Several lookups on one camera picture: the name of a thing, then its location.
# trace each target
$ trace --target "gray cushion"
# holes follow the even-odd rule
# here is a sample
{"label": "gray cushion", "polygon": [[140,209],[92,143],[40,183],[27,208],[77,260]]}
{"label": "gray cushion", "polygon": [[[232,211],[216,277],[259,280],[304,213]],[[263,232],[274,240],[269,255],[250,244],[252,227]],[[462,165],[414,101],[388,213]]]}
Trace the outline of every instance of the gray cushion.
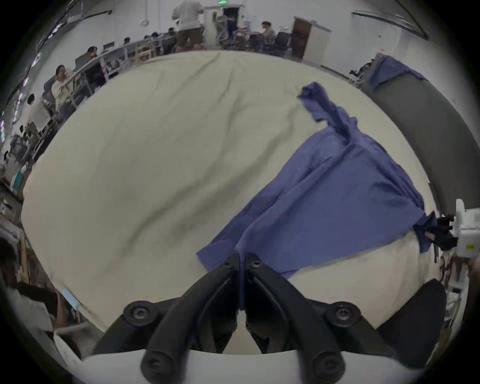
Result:
{"label": "gray cushion", "polygon": [[455,214],[455,200],[480,207],[480,148],[459,113],[428,81],[403,74],[374,91],[369,78],[362,91],[397,125],[416,153],[444,214]]}

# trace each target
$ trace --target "man in white shirt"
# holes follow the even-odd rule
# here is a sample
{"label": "man in white shirt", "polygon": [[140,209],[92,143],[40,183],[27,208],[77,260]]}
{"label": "man in white shirt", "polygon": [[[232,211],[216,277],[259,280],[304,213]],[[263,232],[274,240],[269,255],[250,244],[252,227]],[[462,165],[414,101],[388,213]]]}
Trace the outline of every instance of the man in white shirt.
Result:
{"label": "man in white shirt", "polygon": [[51,120],[42,100],[35,99],[35,95],[31,94],[27,99],[27,104],[30,105],[30,111],[28,112],[28,123],[35,124],[36,130],[40,132],[46,124]]}
{"label": "man in white shirt", "polygon": [[172,20],[180,19],[178,41],[176,52],[184,50],[187,40],[193,44],[193,49],[202,49],[202,30],[198,15],[204,13],[204,8],[198,1],[184,0],[182,4],[175,7],[172,13]]}

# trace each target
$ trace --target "ceiling light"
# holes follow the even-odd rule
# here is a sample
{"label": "ceiling light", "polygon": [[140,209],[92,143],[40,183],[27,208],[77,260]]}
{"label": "ceiling light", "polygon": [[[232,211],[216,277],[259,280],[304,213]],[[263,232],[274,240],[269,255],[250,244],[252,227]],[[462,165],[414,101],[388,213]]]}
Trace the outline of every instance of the ceiling light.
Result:
{"label": "ceiling light", "polygon": [[32,67],[33,67],[35,64],[37,64],[38,61],[40,60],[40,54],[41,54],[41,52],[38,52],[38,53],[36,54],[36,56],[35,56],[35,58],[34,58],[34,60],[33,60],[33,62],[32,62],[32,65],[31,65]]}

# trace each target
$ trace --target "blue cloth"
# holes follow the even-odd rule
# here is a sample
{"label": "blue cloth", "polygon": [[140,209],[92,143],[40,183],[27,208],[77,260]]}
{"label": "blue cloth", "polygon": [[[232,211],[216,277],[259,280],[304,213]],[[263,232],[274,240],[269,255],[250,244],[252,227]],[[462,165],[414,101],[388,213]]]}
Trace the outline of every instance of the blue cloth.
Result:
{"label": "blue cloth", "polygon": [[411,73],[420,80],[426,80],[421,73],[407,67],[404,63],[395,60],[393,57],[384,56],[370,77],[370,87],[374,90],[380,84],[395,79],[397,76],[403,75],[404,73]]}
{"label": "blue cloth", "polygon": [[197,255],[207,270],[233,252],[255,253],[285,277],[295,271],[380,247],[415,228],[435,225],[406,172],[317,83],[299,96],[315,121],[312,135],[227,226]]}

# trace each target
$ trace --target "blue tag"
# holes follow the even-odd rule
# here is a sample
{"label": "blue tag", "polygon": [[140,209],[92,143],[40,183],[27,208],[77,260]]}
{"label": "blue tag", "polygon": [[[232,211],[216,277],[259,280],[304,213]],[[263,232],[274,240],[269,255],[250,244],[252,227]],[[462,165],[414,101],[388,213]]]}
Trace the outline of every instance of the blue tag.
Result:
{"label": "blue tag", "polygon": [[78,309],[80,302],[76,299],[74,295],[72,295],[72,293],[67,288],[63,289],[62,295],[74,309]]}

